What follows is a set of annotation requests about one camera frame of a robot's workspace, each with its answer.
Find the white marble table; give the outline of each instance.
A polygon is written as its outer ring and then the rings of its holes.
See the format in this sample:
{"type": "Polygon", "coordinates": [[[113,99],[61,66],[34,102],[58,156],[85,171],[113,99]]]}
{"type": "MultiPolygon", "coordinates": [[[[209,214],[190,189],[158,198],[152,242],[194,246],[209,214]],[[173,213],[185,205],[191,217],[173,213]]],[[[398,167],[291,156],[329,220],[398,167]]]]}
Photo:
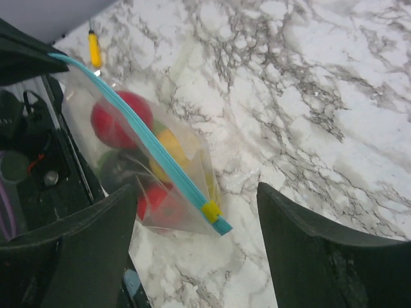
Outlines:
{"type": "MultiPolygon", "coordinates": [[[[395,0],[127,0],[96,18],[105,77],[209,141],[234,230],[136,226],[153,307],[277,307],[264,181],[341,224],[411,237],[411,6],[395,0]]],[[[87,26],[57,47],[89,64],[87,26]]]]}

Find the marble countertop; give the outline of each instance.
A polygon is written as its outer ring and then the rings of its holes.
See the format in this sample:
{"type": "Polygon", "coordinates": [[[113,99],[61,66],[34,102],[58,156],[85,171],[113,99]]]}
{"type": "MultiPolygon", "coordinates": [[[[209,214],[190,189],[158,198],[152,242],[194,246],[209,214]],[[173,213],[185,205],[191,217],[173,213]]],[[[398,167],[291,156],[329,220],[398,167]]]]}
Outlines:
{"type": "MultiPolygon", "coordinates": [[[[125,0],[95,24],[103,77],[207,138],[234,227],[213,239],[136,225],[153,307],[277,307],[260,181],[349,227],[411,237],[409,1],[125,0]]],[[[89,64],[87,31],[57,47],[89,64]]]]}

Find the blue zipper strip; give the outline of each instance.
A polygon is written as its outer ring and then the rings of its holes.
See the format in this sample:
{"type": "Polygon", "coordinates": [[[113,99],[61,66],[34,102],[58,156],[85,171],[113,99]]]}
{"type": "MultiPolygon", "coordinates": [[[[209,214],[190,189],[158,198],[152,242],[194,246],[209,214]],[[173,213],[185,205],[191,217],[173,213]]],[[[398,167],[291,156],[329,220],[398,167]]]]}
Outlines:
{"type": "MultiPolygon", "coordinates": [[[[107,101],[109,101],[110,104],[116,107],[123,114],[133,131],[139,136],[141,142],[150,152],[152,157],[164,169],[166,174],[177,186],[180,192],[202,213],[204,219],[208,221],[208,219],[204,216],[204,213],[201,211],[202,207],[208,203],[206,197],[184,172],[184,170],[181,169],[181,167],[176,163],[174,158],[167,152],[166,149],[164,149],[155,135],[132,110],[132,108],[125,103],[124,100],[119,97],[118,94],[114,92],[114,90],[112,90],[102,79],[94,75],[92,71],[80,62],[58,53],[50,53],[49,56],[79,68],[87,77],[89,77],[107,101]]],[[[217,221],[211,225],[220,235],[224,235],[232,229],[232,226],[230,226],[230,224],[221,216],[218,216],[217,221]]]]}

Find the yellow screwdriver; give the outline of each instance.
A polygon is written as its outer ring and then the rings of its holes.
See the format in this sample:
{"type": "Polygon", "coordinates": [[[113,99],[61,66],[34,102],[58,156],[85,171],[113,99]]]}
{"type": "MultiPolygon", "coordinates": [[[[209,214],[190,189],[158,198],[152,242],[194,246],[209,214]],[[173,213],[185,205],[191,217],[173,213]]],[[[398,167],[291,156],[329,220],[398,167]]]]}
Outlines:
{"type": "Polygon", "coordinates": [[[93,30],[91,21],[89,21],[89,29],[89,48],[91,64],[92,66],[99,69],[101,67],[100,49],[98,47],[97,35],[93,30]]]}

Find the zip-top bag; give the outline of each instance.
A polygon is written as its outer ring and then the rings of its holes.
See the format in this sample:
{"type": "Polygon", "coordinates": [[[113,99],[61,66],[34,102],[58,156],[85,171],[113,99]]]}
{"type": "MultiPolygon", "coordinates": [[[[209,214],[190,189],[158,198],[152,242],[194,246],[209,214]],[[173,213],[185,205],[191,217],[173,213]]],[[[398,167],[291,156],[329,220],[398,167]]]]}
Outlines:
{"type": "Polygon", "coordinates": [[[110,194],[131,184],[136,220],[157,232],[224,235],[222,198],[207,141],[142,96],[109,87],[61,54],[69,72],[62,113],[80,152],[110,194]]]}

